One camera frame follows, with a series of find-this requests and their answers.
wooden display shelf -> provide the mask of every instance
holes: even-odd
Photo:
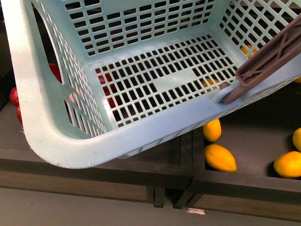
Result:
[[[28,146],[16,107],[0,111],[0,187],[150,202],[163,207],[166,188],[185,190],[192,179],[192,132],[126,160],[89,169],[44,162]]]
[[[301,221],[301,180],[281,178],[273,162],[294,151],[292,135],[301,127],[301,86],[292,83],[269,97],[220,119],[215,143],[234,155],[236,173],[205,163],[202,129],[193,131],[193,180],[175,208],[195,207]]]

shopping basket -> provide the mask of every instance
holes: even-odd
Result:
[[[222,101],[237,86],[236,70],[299,15],[300,0],[1,2],[26,139],[64,168],[140,153],[301,74],[296,55],[242,97]],[[48,66],[33,8],[62,84]]]

brown basket handle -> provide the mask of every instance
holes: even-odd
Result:
[[[230,104],[237,100],[300,53],[301,15],[237,69],[235,75],[240,85],[224,97],[224,103]],[[220,88],[229,85],[224,82]]]

floor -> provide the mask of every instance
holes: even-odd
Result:
[[[0,188],[1,226],[300,226],[276,219],[173,209],[152,204]]]

basket bottom grid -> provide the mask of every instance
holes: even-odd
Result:
[[[93,70],[121,127],[233,81],[237,68],[208,34]]]

